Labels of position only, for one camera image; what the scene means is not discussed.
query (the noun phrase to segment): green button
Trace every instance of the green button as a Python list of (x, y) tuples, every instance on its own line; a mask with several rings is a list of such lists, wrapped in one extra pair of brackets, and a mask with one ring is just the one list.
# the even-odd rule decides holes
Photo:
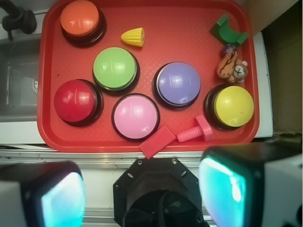
[(132, 83), (137, 73), (137, 64), (128, 51), (111, 47), (96, 57), (93, 71), (95, 79), (105, 89), (119, 90)]

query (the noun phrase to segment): tray rim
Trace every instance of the tray rim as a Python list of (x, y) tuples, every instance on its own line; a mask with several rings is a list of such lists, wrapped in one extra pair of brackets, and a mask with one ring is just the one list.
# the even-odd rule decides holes
[[(44, 88), (43, 74), (46, 70), (48, 70), (47, 65), (45, 65), (45, 61), (48, 59), (50, 59), (50, 60), (52, 59), (52, 54), (49, 54), (49, 53), (46, 54), (46, 52), (44, 51), (44, 49), (47, 45), (47, 41), (49, 40), (49, 37), (48, 37), (49, 29), (46, 29), (48, 27), (47, 24), (51, 18), (52, 13), (54, 11), (56, 11), (58, 7), (62, 7), (62, 5), (68, 4), (72, 1), (73, 0), (60, 0), (60, 1), (56, 2), (50, 8), (50, 10), (47, 12), (47, 14), (44, 18), (44, 21), (43, 21), (41, 44), (40, 44), (40, 63), (39, 63), (39, 83), (43, 86), (43, 88)], [(114, 3), (105, 2), (105, 4), (109, 4), (109, 5), (110, 4), (120, 4), (119, 6), (115, 6), (115, 7), (119, 7), (119, 8), (122, 8), (122, 7), (159, 7), (159, 6), (160, 7), (192, 7), (191, 4), (207, 5), (207, 4), (215, 4), (215, 3), (223, 4), (223, 5), (229, 4), (234, 7), (233, 10), (240, 12), (240, 14), (233, 15), (233, 16), (242, 17), (242, 19), (244, 19), (244, 21), (245, 21), (244, 24), (246, 25), (245, 29), (249, 34), (248, 49), (250, 52), (250, 57), (252, 60), (255, 60), (256, 58), (255, 58), (254, 43), (253, 43), (253, 37), (252, 37), (252, 28), (251, 28), (251, 23), (249, 21), (249, 16), (242, 9), (242, 7), (240, 5), (238, 5), (236, 2), (234, 2), (233, 0), (204, 0), (203, 3), (201, 3), (201, 0), (175, 0), (175, 1), (154, 0), (152, 3), (146, 2), (146, 1), (141, 1), (141, 0), (124, 1), (124, 2), (122, 2), (121, 0), (117, 0)], [(251, 66), (251, 74), (253, 75), (253, 77), (252, 77), (253, 85), (252, 85), (251, 95), (254, 98), (254, 107), (255, 107), (254, 124), (253, 124), (252, 130), (250, 131), (250, 133), (245, 138), (243, 138), (241, 141), (239, 141), (238, 142), (239, 144), (251, 142), (252, 139), (254, 138), (254, 136), (256, 135), (256, 133), (258, 131), (258, 127), (259, 127), (259, 100), (258, 100), (259, 96), (258, 96), (258, 82), (257, 82), (257, 67), (255, 64), (255, 61), (254, 61), (254, 64), (252, 64), (252, 66)], [(38, 130), (39, 130), (41, 137), (47, 143), (48, 146), (50, 146), (60, 152), (85, 152), (85, 153), (140, 152), (140, 149), (136, 143), (134, 143), (132, 145), (129, 144), (128, 146), (110, 146), (109, 147), (109, 146), (63, 146), (63, 145), (53, 142), (52, 139), (50, 139), (48, 133), (45, 131), (44, 125), (43, 125), (43, 117), (45, 114), (44, 113), (45, 105), (43, 104), (43, 96), (44, 96), (45, 92), (46, 91), (44, 89), (40, 89), (38, 91), (37, 125), (38, 125)], [(203, 142), (202, 144), (199, 144), (199, 145), (190, 145), (190, 146), (183, 145), (182, 143), (180, 143), (180, 145), (178, 145), (178, 146), (168, 145), (162, 151), (168, 151), (168, 152), (201, 151), (201, 150), (205, 149), (206, 147), (208, 147), (208, 145), (205, 142)]]

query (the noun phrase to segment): pink toy screw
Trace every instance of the pink toy screw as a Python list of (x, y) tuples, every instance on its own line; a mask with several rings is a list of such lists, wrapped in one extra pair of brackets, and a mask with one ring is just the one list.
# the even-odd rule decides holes
[(199, 123), (199, 126), (188, 129), (186, 131), (182, 131), (177, 134), (179, 143), (192, 140), (199, 136), (203, 136), (205, 142), (213, 139), (212, 128), (210, 127), (205, 117), (203, 115), (199, 115), (196, 117), (196, 120)]

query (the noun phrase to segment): purple button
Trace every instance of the purple button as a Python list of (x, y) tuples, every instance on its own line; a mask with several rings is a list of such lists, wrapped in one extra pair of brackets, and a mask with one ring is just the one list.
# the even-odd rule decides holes
[(200, 87), (199, 74), (186, 63), (169, 63), (158, 74), (157, 91), (170, 105), (191, 105), (198, 97)]

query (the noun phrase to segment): sink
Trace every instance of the sink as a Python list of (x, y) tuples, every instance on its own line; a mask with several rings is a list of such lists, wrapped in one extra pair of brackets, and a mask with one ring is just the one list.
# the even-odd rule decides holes
[(0, 122), (37, 119), (41, 34), (0, 41)]

